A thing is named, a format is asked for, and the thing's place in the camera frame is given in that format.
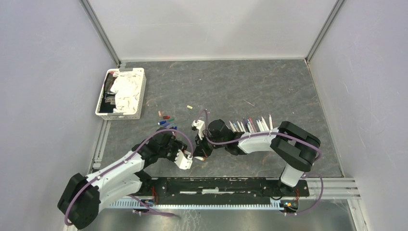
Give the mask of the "orange capped marker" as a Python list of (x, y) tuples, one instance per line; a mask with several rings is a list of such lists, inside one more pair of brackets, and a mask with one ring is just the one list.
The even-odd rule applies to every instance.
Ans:
[(201, 157), (201, 156), (196, 156), (196, 157), (194, 157), (195, 159), (198, 159), (198, 160), (200, 160), (200, 161), (205, 161), (206, 160), (206, 158), (205, 157)]

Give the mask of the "pink marker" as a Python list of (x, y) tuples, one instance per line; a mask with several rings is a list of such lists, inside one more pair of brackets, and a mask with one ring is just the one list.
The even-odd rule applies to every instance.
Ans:
[(251, 118), (248, 118), (248, 120), (249, 120), (249, 123), (250, 123), (250, 125), (251, 125), (252, 131), (253, 131), (253, 132), (257, 132), (256, 127), (255, 127), (255, 125), (254, 125), (252, 119), (251, 119)]

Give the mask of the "marker three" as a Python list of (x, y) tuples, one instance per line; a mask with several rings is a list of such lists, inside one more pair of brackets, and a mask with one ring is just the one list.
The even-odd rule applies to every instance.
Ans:
[(256, 122), (257, 122), (257, 125), (258, 125), (260, 131), (264, 132), (265, 129), (264, 129), (264, 126), (263, 126), (263, 122), (261, 120), (257, 120)]

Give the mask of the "marker one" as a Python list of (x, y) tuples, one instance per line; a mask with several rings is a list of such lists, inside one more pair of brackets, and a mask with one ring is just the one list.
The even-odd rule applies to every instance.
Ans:
[(268, 131), (269, 127), (268, 127), (268, 125), (267, 125), (267, 123), (266, 123), (266, 121), (265, 121), (265, 119), (263, 117), (261, 117), (261, 121), (262, 121), (262, 125), (264, 127), (264, 130)]

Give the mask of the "green capped marker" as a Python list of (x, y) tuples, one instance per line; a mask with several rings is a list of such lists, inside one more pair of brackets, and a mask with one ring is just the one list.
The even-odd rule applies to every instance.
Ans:
[(240, 124), (240, 121), (236, 121), (236, 123), (238, 125), (238, 128), (239, 128), (240, 132), (245, 132), (245, 130), (243, 129), (243, 127)]

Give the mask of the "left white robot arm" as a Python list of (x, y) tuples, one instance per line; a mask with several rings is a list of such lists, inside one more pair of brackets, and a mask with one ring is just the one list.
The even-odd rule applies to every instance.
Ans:
[(176, 139), (177, 133), (186, 136), (173, 128), (161, 128), (107, 167), (86, 176), (73, 175), (57, 204), (64, 214), (65, 225), (83, 229), (118, 199), (134, 193), (146, 196), (151, 183), (146, 180), (149, 175), (144, 169), (160, 158), (168, 159), (180, 169), (188, 169), (193, 158), (210, 156), (211, 146), (204, 144), (206, 138), (202, 132), (192, 153), (186, 152), (188, 145)]

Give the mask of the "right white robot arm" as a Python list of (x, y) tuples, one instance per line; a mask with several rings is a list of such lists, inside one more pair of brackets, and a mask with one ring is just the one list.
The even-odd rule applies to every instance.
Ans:
[(218, 148), (232, 155), (274, 151), (286, 162), (278, 183), (278, 191), (283, 196), (291, 196), (297, 191), (299, 180), (311, 171), (321, 155), (320, 140), (289, 121), (272, 130), (255, 133), (234, 131), (221, 119), (208, 125), (197, 120), (191, 128), (198, 132), (196, 147), (192, 154), (183, 148), (177, 149), (174, 162), (180, 169), (189, 169), (194, 158), (208, 158)]

